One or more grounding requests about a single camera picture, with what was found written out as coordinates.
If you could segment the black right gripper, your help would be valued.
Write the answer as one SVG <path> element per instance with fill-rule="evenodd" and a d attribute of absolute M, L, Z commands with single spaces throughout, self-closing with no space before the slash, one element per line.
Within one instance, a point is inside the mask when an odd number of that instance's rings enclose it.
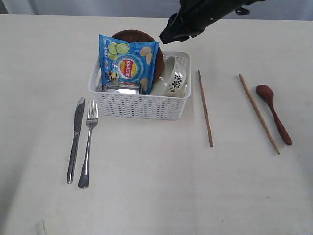
<path fill-rule="evenodd" d="M 163 44 L 184 42 L 203 33 L 208 26 L 233 11 L 248 15 L 249 11 L 243 6 L 250 6 L 255 2 L 255 0 L 181 0 L 180 10 L 168 19 L 167 26 L 159 37 Z"/>

